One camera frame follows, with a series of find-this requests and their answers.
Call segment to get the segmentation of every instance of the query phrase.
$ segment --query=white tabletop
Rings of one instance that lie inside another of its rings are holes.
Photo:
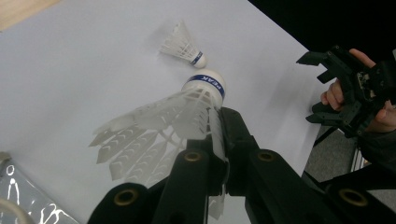
[[[0,33],[0,150],[77,221],[120,184],[95,164],[92,131],[179,91],[196,70],[158,51],[180,20],[224,76],[224,106],[302,173],[324,69],[297,64],[307,50],[247,0],[63,0]],[[226,200],[220,222],[247,223],[243,199]]]

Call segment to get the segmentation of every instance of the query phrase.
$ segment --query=blue band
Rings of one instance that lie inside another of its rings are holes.
[[[204,81],[204,82],[211,84],[219,91],[222,99],[224,100],[225,90],[221,86],[221,84],[217,80],[215,80],[213,77],[209,77],[206,75],[195,75],[193,77],[190,77],[189,80],[187,80],[187,82],[190,82],[190,81]]]
[[[197,57],[194,60],[192,60],[191,63],[196,64],[201,59],[202,55],[203,55],[203,53],[201,51],[199,51]]]

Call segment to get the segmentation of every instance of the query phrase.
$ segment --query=small shuttlecock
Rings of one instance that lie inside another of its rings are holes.
[[[206,66],[205,55],[194,44],[183,21],[177,24],[160,49],[161,52],[189,61],[197,68]]]
[[[109,163],[113,179],[147,188],[169,176],[188,140],[210,136],[214,155],[226,161],[219,119],[224,95],[221,75],[200,69],[180,92],[105,123],[90,147],[100,147],[97,162]],[[222,213],[224,192],[209,198],[214,218]]]

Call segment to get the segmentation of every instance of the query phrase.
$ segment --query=large shuttlecock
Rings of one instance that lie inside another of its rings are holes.
[[[177,92],[115,118],[97,129],[90,147],[100,146],[98,163],[109,162],[113,179],[150,188],[169,176],[187,140],[212,139],[213,153],[225,161],[219,110],[224,79],[208,69],[198,70]],[[224,192],[210,197],[209,214],[218,218]]]
[[[197,68],[204,68],[206,66],[205,55],[194,44],[183,21],[178,23],[173,33],[165,39],[160,51],[185,59]]]

